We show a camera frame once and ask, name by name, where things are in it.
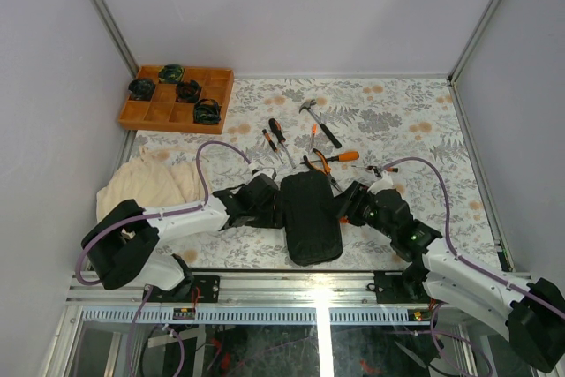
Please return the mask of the black plastic tool case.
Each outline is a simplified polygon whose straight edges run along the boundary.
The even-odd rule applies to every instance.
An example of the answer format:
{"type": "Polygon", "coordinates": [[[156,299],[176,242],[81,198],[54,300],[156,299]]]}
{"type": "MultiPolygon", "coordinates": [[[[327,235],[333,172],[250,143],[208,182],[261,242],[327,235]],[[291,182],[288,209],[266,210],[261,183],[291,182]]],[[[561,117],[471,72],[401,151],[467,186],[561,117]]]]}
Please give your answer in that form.
{"type": "Polygon", "coordinates": [[[308,267],[342,255],[341,226],[332,208],[334,194],[324,174],[310,170],[285,177],[280,184],[280,199],[293,263],[308,267]]]}

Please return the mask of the orange handled long-nose pliers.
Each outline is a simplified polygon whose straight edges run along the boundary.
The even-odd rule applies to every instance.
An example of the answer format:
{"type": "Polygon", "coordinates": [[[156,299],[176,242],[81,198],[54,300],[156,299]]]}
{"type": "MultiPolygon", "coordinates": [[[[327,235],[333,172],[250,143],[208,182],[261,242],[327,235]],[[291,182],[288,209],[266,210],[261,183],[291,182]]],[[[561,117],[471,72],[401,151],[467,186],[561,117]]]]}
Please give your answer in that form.
{"type": "Polygon", "coordinates": [[[328,164],[330,162],[356,161],[359,158],[359,152],[358,151],[348,151],[348,152],[345,152],[345,153],[341,153],[341,154],[326,157],[326,158],[328,160],[328,164]]]}

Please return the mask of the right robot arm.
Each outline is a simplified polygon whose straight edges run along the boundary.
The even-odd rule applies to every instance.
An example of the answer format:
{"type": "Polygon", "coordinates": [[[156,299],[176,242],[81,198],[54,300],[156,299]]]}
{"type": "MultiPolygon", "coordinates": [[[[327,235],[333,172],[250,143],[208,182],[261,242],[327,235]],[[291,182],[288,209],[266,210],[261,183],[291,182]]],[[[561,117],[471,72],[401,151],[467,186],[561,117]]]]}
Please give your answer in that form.
{"type": "Polygon", "coordinates": [[[564,355],[564,297],[545,278],[528,282],[450,251],[446,237],[415,218],[393,188],[352,183],[332,208],[354,226],[386,236],[408,262],[403,293],[412,301],[433,298],[486,324],[507,340],[517,356],[543,373],[564,355]]]}

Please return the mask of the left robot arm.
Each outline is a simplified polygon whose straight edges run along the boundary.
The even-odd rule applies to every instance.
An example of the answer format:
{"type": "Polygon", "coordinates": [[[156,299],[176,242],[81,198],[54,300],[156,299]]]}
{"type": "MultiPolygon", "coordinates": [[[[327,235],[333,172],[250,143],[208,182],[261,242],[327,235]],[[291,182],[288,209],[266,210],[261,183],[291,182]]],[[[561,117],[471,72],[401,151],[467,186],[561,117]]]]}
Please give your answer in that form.
{"type": "Polygon", "coordinates": [[[152,286],[180,302],[192,295],[193,276],[177,255],[157,248],[174,240],[207,232],[249,226],[280,229],[277,208],[279,188],[263,172],[236,189],[213,192],[200,204],[144,209],[135,200],[124,200],[81,241],[78,266],[89,260],[100,283],[116,290],[129,283],[152,286]]]}

